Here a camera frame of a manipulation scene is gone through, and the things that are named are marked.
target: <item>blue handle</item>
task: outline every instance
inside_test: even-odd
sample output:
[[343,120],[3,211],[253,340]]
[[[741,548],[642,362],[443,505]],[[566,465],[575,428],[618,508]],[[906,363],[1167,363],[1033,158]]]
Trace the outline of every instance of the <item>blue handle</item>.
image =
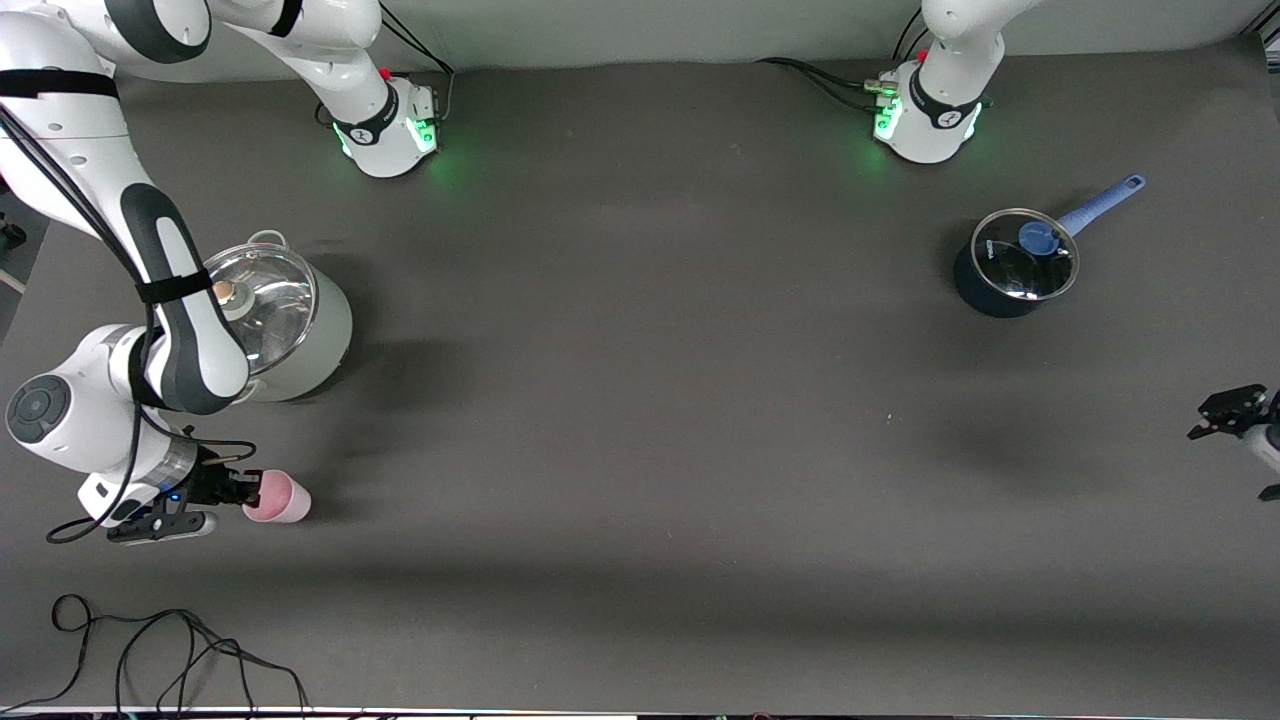
[[1093,200],[1089,200],[1084,205],[1062,215],[1062,219],[1059,222],[1062,223],[1064,228],[1066,228],[1068,234],[1075,237],[1075,234],[1087,228],[1089,223],[1101,218],[1103,213],[1125,200],[1129,200],[1135,192],[1144,187],[1147,187],[1147,178],[1139,174],[1129,176],[1107,190],[1103,190],[1102,193]]

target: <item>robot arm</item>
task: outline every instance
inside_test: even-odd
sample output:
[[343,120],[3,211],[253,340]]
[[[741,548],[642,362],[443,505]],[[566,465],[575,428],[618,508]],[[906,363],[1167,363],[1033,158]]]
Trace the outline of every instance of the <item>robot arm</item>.
[[365,51],[381,27],[376,0],[308,3],[305,13],[285,0],[209,0],[209,8],[311,86],[365,174],[399,176],[435,151],[431,90],[384,77]]
[[[163,334],[141,368],[146,387],[134,389],[173,410],[221,410],[243,389],[248,363],[218,311],[182,215],[138,163],[95,47],[50,5],[0,13],[0,47],[4,124],[28,133],[0,138],[0,174],[37,211],[108,242],[155,305]],[[59,176],[105,227],[73,205],[55,184]]]
[[[1187,437],[1199,439],[1226,433],[1243,439],[1248,448],[1280,473],[1280,396],[1267,398],[1267,388],[1252,384],[1211,395],[1199,406],[1201,421]],[[1280,500],[1280,484],[1262,491],[1258,500]]]
[[924,0],[933,33],[924,61],[882,73],[896,95],[883,101],[876,138],[913,163],[950,159],[973,135],[982,91],[1005,58],[1000,35],[1009,20],[1043,0]]
[[[209,534],[216,516],[188,505],[256,505],[261,477],[232,470],[151,407],[134,418],[131,356],[145,334],[140,325],[91,332],[61,365],[18,388],[6,413],[27,450],[90,473],[81,505],[108,539],[125,544]],[[68,539],[56,532],[51,542]]]

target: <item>cable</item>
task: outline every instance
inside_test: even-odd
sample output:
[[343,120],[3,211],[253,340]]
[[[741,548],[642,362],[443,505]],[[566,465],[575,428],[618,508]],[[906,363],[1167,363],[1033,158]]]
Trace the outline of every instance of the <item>cable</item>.
[[911,53],[914,53],[914,51],[915,51],[915,46],[916,46],[916,45],[919,45],[922,40],[924,40],[924,36],[925,36],[925,35],[929,35],[929,28],[924,28],[924,29],[922,29],[922,31],[920,31],[920,35],[916,35],[916,36],[915,36],[915,40],[913,40],[913,41],[911,41],[911,46],[906,49],[906,56],[908,56],[908,58],[910,58],[910,56],[911,56]]
[[396,13],[393,13],[393,12],[392,12],[392,9],[387,6],[387,3],[381,3],[381,1],[379,0],[378,5],[379,5],[379,6],[381,6],[381,9],[383,9],[383,13],[387,13],[387,17],[388,17],[388,18],[390,18],[390,19],[392,19],[392,20],[393,20],[393,22],[394,22],[396,24],[398,24],[398,26],[401,27],[401,29],[403,29],[403,31],[404,31],[404,35],[407,35],[408,37],[404,37],[404,35],[401,35],[401,33],[399,33],[399,32],[398,32],[398,31],[397,31],[397,29],[396,29],[396,28],[394,28],[394,27],[393,27],[393,26],[392,26],[390,23],[388,23],[387,20],[383,20],[383,27],[385,27],[387,29],[392,31],[392,35],[394,35],[396,37],[401,38],[401,41],[403,41],[403,42],[404,42],[406,45],[408,45],[408,46],[410,46],[410,47],[412,47],[413,50],[417,50],[419,53],[421,53],[421,54],[426,55],[428,58],[430,58],[430,59],[431,59],[431,61],[434,61],[434,63],[435,63],[436,65],[440,65],[440,69],[442,69],[442,70],[444,70],[445,73],[448,73],[448,74],[451,74],[451,76],[453,74],[453,68],[452,68],[452,67],[449,67],[449,64],[448,64],[448,63],[445,63],[444,60],[439,59],[439,58],[438,58],[438,56],[435,55],[435,53],[431,53],[431,51],[430,51],[430,50],[429,50],[429,49],[426,47],[426,45],[424,45],[424,44],[422,44],[422,41],[421,41],[421,40],[419,40],[416,35],[413,35],[413,31],[408,29],[408,26],[407,26],[407,24],[404,24],[404,23],[403,23],[403,22],[402,22],[402,20],[399,19],[399,18],[397,18],[397,17],[396,17]]
[[[81,610],[84,611],[84,621],[83,623],[81,623],[78,625],[74,625],[74,626],[67,625],[67,624],[63,623],[61,612],[63,612],[63,607],[65,606],[65,603],[68,601],[77,602],[81,606]],[[265,669],[269,669],[269,670],[278,670],[278,671],[288,674],[289,678],[293,680],[294,689],[298,693],[298,711],[303,716],[307,714],[306,708],[311,706],[311,701],[307,698],[306,688],[302,687],[302,679],[298,678],[297,673],[294,673],[292,669],[289,669],[287,666],[276,665],[274,662],[269,662],[266,660],[262,660],[261,657],[257,657],[256,655],[253,655],[253,653],[246,651],[243,647],[241,647],[239,642],[236,641],[234,638],[224,638],[224,637],[219,635],[218,633],[215,633],[214,630],[211,630],[209,628],[209,625],[206,625],[205,621],[201,620],[200,616],[196,615],[195,612],[192,612],[189,610],[186,610],[186,609],[169,609],[169,610],[161,610],[160,612],[155,612],[152,615],[147,615],[146,618],[122,618],[119,615],[95,615],[93,611],[88,606],[88,601],[84,600],[82,596],[76,594],[76,593],[67,593],[64,596],[60,596],[58,600],[55,600],[54,601],[52,611],[50,614],[50,620],[52,621],[52,625],[54,625],[54,628],[58,632],[60,632],[60,633],[76,633],[76,632],[81,632],[82,633],[81,634],[79,653],[77,656],[77,660],[76,660],[76,671],[72,673],[70,680],[68,680],[67,685],[64,685],[61,691],[59,691],[58,693],[55,693],[55,694],[52,694],[50,697],[41,697],[41,698],[33,698],[33,700],[28,700],[28,701],[24,701],[24,702],[19,702],[18,705],[12,705],[12,706],[9,706],[9,707],[6,707],[4,710],[0,710],[0,714],[9,714],[9,712],[13,712],[14,710],[18,710],[20,707],[27,707],[28,705],[36,705],[36,703],[44,703],[44,702],[54,702],[54,701],[61,698],[63,696],[65,696],[68,692],[70,692],[70,689],[73,687],[76,687],[76,683],[79,680],[81,674],[84,671],[84,657],[88,653],[90,635],[91,635],[91,633],[93,630],[93,626],[96,624],[101,623],[101,621],[110,620],[113,623],[124,623],[124,624],[140,624],[141,623],[142,624],[142,626],[138,628],[138,630],[136,633],[133,633],[133,635],[129,638],[128,643],[125,643],[124,650],[120,651],[120,657],[119,657],[119,660],[115,664],[115,712],[116,712],[116,717],[124,716],[124,712],[123,712],[124,701],[123,701],[123,697],[122,697],[123,693],[120,692],[120,689],[122,689],[123,680],[124,680],[124,670],[125,670],[125,666],[128,665],[128,661],[129,661],[129,652],[133,650],[134,643],[137,643],[137,641],[148,629],[151,629],[155,624],[157,624],[159,621],[161,621],[161,620],[164,620],[166,618],[178,618],[179,620],[183,621],[183,624],[187,628],[187,662],[183,665],[182,671],[178,673],[178,676],[174,678],[174,680],[172,683],[169,683],[169,685],[165,687],[165,689],[156,698],[156,702],[155,702],[156,712],[161,712],[160,707],[161,707],[161,705],[164,702],[164,698],[169,694],[169,692],[174,688],[174,685],[177,685],[178,687],[178,705],[177,705],[175,717],[180,719],[180,716],[182,716],[182,708],[186,705],[186,702],[184,702],[186,701],[186,685],[187,685],[187,678],[188,678],[188,675],[196,667],[196,665],[198,665],[200,661],[205,659],[205,656],[207,656],[210,652],[215,652],[218,655],[225,655],[228,657],[234,657],[238,661],[238,664],[239,664],[239,675],[241,675],[241,689],[244,692],[244,700],[246,700],[247,706],[250,707],[250,711],[255,710],[257,707],[257,705],[253,702],[253,696],[250,692],[248,675],[244,671],[244,664],[246,662],[250,664],[250,665],[257,665],[259,667],[265,667]],[[198,655],[196,655],[196,652],[195,652],[196,651],[196,638],[197,637],[200,637],[200,639],[202,639],[205,642],[205,648]]]
[[827,70],[819,68],[818,65],[814,65],[812,63],[805,63],[804,60],[796,60],[795,58],[762,58],[756,60],[756,63],[768,63],[771,65],[785,65],[788,68],[795,68],[804,73],[813,73],[832,85],[838,85],[840,87],[847,87],[850,90],[863,88],[863,83],[860,81],[842,78],[837,74],[828,73]]
[[915,24],[915,20],[919,19],[919,17],[923,13],[924,13],[924,8],[918,8],[915,10],[915,14],[911,15],[911,19],[906,20],[906,24],[902,26],[902,35],[897,36],[897,44],[893,45],[892,59],[897,60],[897,54],[899,54],[899,51],[902,50],[902,41],[906,40],[906,33],[911,31],[911,26]]
[[1266,17],[1263,17],[1262,13],[1258,13],[1258,17],[1253,18],[1253,22],[1249,23],[1248,29],[1242,31],[1240,35],[1245,35],[1249,32],[1262,32],[1262,28],[1267,27],[1267,23],[1270,23],[1272,18],[1276,17],[1277,13],[1280,13],[1280,5],[1271,8],[1271,12],[1267,13]]
[[[14,140],[14,145],[19,151],[27,158],[27,160],[36,167],[45,176],[49,182],[58,188],[64,199],[74,208],[90,228],[101,238],[102,243],[106,245],[108,250],[115,255],[116,260],[124,266],[125,272],[133,279],[134,284],[142,284],[142,275],[138,273],[137,268],[133,266],[128,252],[124,250],[124,245],[120,242],[119,237],[111,231],[111,227],[102,218],[97,208],[88,200],[84,192],[78,184],[67,174],[67,170],[49,154],[49,151],[31,135],[31,131],[22,124],[18,118],[9,111],[8,108],[0,105],[0,129],[4,129],[5,135]],[[143,346],[141,363],[146,365],[147,356],[151,351],[151,340],[155,333],[155,307],[151,305],[147,309],[147,322],[146,333],[143,336]],[[137,465],[138,459],[138,442],[142,438],[142,404],[134,398],[133,400],[133,434],[129,441],[129,460],[125,465],[124,478],[120,482],[120,488],[116,491],[115,497],[111,498],[111,503],[99,518],[82,518],[78,520],[72,520],[70,523],[64,523],[49,533],[45,534],[45,541],[52,544],[65,544],[69,542],[76,542],[97,528],[102,527],[102,523],[111,516],[116,506],[124,500],[124,493],[128,489],[129,480],[133,477],[133,468]],[[68,530],[70,528],[88,524],[87,528],[77,530],[72,536],[56,537],[58,533]]]
[[861,90],[861,83],[854,83],[852,81],[845,79],[845,78],[842,78],[840,76],[833,76],[833,74],[828,73],[827,70],[823,70],[822,68],[818,68],[815,65],[812,65],[812,64],[801,61],[801,60],[794,60],[791,58],[764,58],[764,59],[758,60],[758,61],[759,63],[768,63],[771,65],[785,65],[785,67],[795,68],[796,70],[800,70],[800,74],[803,74],[810,82],[813,82],[814,85],[817,85],[819,90],[822,90],[828,96],[831,96],[836,102],[840,102],[841,105],[844,105],[846,108],[850,108],[850,109],[854,109],[854,110],[861,110],[864,113],[873,113],[873,114],[879,110],[876,105],[867,105],[867,104],[863,104],[863,102],[855,102],[855,101],[845,97],[844,95],[836,92],[836,88],[833,88],[829,85],[827,85],[827,82],[831,82],[833,85],[837,85],[837,86],[847,88],[847,90],[854,90],[854,88]]
[[224,456],[224,457],[212,457],[210,460],[205,460],[204,462],[201,462],[202,465],[224,465],[227,462],[239,462],[242,460],[248,460],[250,457],[252,457],[253,455],[257,454],[257,443],[247,441],[247,439],[204,439],[204,438],[192,437],[191,433],[192,433],[192,430],[196,429],[193,425],[187,425],[186,428],[182,429],[182,434],[178,434],[178,433],[170,430],[169,428],[165,428],[160,423],[156,423],[155,419],[151,418],[151,415],[147,414],[147,413],[142,413],[142,419],[148,425],[151,425],[157,433],[160,433],[160,434],[163,434],[165,437],[170,437],[173,439],[182,439],[182,441],[195,442],[196,445],[204,445],[204,446],[209,446],[209,447],[241,446],[241,447],[247,448],[247,451],[242,452],[241,455],[232,455],[232,456]]
[[453,81],[458,79],[457,74],[449,76],[449,87],[444,91],[444,113],[436,118],[436,122],[443,123],[448,119],[449,113],[453,111]]

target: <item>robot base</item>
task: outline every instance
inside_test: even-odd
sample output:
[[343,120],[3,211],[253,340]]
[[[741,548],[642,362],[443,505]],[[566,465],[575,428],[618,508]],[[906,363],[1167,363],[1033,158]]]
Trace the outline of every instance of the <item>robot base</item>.
[[920,63],[911,60],[897,69],[881,73],[881,82],[896,82],[899,92],[876,115],[873,136],[901,158],[928,165],[950,160],[973,137],[982,104],[978,104],[969,118],[957,117],[955,127],[936,128],[929,115],[915,105],[906,91],[919,67]]
[[387,82],[397,96],[396,115],[376,140],[361,143],[361,131],[346,135],[337,123],[333,126],[343,154],[355,160],[365,174],[375,178],[393,178],[412,170],[422,158],[435,152],[438,143],[431,88],[419,87],[403,78]]

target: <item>connector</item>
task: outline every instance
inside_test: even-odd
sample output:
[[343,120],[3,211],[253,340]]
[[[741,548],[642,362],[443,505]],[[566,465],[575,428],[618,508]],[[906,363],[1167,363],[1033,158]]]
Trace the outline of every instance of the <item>connector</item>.
[[897,96],[897,82],[892,79],[864,79],[863,91],[873,95]]

